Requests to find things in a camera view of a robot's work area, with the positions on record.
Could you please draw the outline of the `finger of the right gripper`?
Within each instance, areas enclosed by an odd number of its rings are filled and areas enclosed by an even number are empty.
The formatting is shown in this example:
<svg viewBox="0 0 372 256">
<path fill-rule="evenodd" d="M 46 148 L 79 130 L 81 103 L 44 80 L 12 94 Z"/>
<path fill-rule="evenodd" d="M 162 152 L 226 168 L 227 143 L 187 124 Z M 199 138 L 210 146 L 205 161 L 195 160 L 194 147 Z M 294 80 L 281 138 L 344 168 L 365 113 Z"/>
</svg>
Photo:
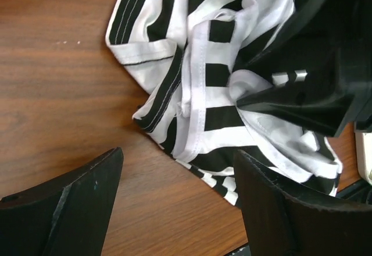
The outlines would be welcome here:
<svg viewBox="0 0 372 256">
<path fill-rule="evenodd" d="M 327 137 L 338 137 L 352 122 L 366 131 L 366 75 L 309 73 L 237 101 L 239 108 L 266 113 Z"/>
<path fill-rule="evenodd" d="M 303 6 L 285 22 L 268 47 L 261 51 L 258 51 L 258 43 L 247 47 L 247 64 L 267 61 L 282 51 L 295 51 L 316 42 L 333 41 L 342 31 L 340 15 L 342 12 L 332 5 Z"/>
</svg>

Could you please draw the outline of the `black white striped tank top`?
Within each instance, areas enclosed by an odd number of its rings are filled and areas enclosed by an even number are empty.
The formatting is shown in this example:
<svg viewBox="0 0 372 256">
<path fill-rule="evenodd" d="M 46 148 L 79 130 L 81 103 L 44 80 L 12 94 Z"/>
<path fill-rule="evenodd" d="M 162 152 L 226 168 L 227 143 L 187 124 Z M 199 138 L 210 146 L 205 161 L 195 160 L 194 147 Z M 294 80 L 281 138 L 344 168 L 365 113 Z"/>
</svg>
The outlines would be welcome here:
<svg viewBox="0 0 372 256">
<path fill-rule="evenodd" d="M 343 166 L 325 137 L 236 106 L 243 94 L 272 88 L 238 66 L 243 51 L 265 50 L 294 10 L 294 0 L 117 0 L 109 20 L 107 47 L 149 94 L 133 120 L 236 207 L 236 150 L 337 193 Z"/>
</svg>

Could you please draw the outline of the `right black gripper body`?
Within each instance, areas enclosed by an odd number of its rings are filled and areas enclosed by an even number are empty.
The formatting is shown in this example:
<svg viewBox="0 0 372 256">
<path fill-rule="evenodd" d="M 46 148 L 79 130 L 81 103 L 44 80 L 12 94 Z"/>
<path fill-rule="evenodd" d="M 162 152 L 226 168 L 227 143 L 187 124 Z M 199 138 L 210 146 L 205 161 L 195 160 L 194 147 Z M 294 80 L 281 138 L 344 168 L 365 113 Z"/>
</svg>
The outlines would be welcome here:
<svg viewBox="0 0 372 256">
<path fill-rule="evenodd" d="M 371 0 L 295 0 L 296 99 L 346 99 L 371 94 Z"/>
</svg>

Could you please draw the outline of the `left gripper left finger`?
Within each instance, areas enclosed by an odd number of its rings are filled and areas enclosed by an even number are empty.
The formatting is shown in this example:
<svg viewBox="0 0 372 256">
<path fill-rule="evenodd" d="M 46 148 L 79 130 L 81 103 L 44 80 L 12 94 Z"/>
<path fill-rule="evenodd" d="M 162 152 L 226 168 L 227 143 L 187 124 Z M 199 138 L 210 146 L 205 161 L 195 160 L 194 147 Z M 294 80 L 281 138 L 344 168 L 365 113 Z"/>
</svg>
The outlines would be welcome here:
<svg viewBox="0 0 372 256">
<path fill-rule="evenodd" d="M 1 198 L 1 255 L 100 255 L 124 156 L 89 163 Z"/>
</svg>

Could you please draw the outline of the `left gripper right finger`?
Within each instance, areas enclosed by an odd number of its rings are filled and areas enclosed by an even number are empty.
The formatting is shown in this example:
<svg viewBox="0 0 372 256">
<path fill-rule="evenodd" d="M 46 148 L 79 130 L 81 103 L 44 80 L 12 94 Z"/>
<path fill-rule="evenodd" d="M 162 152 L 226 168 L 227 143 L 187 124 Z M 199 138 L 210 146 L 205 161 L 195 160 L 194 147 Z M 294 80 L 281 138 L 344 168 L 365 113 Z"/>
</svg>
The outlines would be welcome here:
<svg viewBox="0 0 372 256">
<path fill-rule="evenodd" d="M 299 184 L 243 151 L 235 181 L 251 255 L 371 255 L 371 205 Z"/>
</svg>

